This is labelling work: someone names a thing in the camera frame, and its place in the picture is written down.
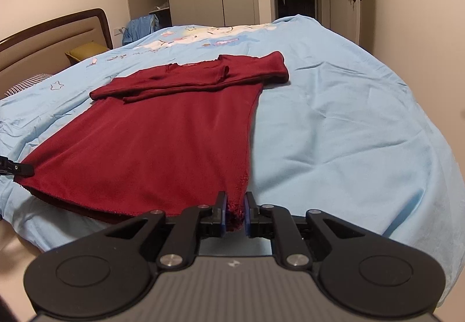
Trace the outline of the dark red long-sleeve sweater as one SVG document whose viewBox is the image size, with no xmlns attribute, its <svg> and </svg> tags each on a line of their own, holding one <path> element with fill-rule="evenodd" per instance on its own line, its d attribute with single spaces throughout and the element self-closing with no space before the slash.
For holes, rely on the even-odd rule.
<svg viewBox="0 0 465 322">
<path fill-rule="evenodd" d="M 251 125 L 262 90 L 287 83 L 281 53 L 220 55 L 113 79 L 92 105 L 47 138 L 15 182 L 37 198 L 106 223 L 154 209 L 177 216 L 227 196 L 243 219 Z"/>
</svg>

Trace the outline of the checkered pillow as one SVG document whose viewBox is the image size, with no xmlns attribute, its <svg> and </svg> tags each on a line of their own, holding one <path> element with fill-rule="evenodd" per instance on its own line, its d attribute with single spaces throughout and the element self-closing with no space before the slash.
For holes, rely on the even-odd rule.
<svg viewBox="0 0 465 322">
<path fill-rule="evenodd" d="M 9 96 L 12 96 L 14 94 L 17 94 L 17 93 L 19 93 L 19 92 L 21 92 L 23 90 L 26 90 L 29 87 L 34 86 L 35 84 L 38 84 L 38 83 L 41 83 L 44 80 L 47 80 L 50 77 L 51 77 L 50 74 L 33 75 L 32 77 L 27 78 L 27 79 L 15 84 L 15 85 L 11 86 L 9 89 L 7 89 L 7 91 L 5 91 L 4 96 L 9 97 Z"/>
</svg>

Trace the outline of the brown padded headboard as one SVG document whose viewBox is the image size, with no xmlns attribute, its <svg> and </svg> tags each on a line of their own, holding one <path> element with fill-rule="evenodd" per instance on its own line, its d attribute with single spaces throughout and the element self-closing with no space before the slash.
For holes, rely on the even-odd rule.
<svg viewBox="0 0 465 322">
<path fill-rule="evenodd" d="M 72 66 L 67 53 L 90 42 L 113 48 L 108 19 L 101 8 L 64 15 L 2 39 L 1 97 L 34 75 L 54 75 Z"/>
</svg>

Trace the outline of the light blue cartoon bed quilt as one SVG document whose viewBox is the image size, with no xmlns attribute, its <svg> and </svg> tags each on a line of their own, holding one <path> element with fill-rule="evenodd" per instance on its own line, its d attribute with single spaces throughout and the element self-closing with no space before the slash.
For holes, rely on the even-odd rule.
<svg viewBox="0 0 465 322">
<path fill-rule="evenodd" d="M 317 208 L 414 246 L 451 290 L 464 268 L 464 180 L 407 84 L 355 43 L 296 15 L 272 24 L 175 26 L 74 65 L 1 101 L 1 154 L 24 159 L 118 76 L 221 54 L 280 52 L 286 86 L 260 98 L 250 189 L 293 213 Z"/>
</svg>

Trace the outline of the mustard yellow pillow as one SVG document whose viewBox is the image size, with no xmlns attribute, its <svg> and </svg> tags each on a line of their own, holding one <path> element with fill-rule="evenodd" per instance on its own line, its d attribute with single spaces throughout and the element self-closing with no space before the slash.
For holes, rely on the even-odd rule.
<svg viewBox="0 0 465 322">
<path fill-rule="evenodd" d="M 70 51 L 66 52 L 65 55 L 68 57 L 71 63 L 76 64 L 93 56 L 105 53 L 109 50 L 110 49 L 105 45 L 100 45 L 97 42 L 88 42 L 77 46 L 74 49 L 71 49 Z"/>
</svg>

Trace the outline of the blue garment on chair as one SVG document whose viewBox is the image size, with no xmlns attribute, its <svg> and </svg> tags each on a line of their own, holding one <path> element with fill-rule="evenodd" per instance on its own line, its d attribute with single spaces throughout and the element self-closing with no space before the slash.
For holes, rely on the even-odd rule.
<svg viewBox="0 0 465 322">
<path fill-rule="evenodd" d="M 141 16 L 128 22 L 123 30 L 122 45 L 140 40 L 159 29 L 159 20 L 155 14 Z"/>
</svg>

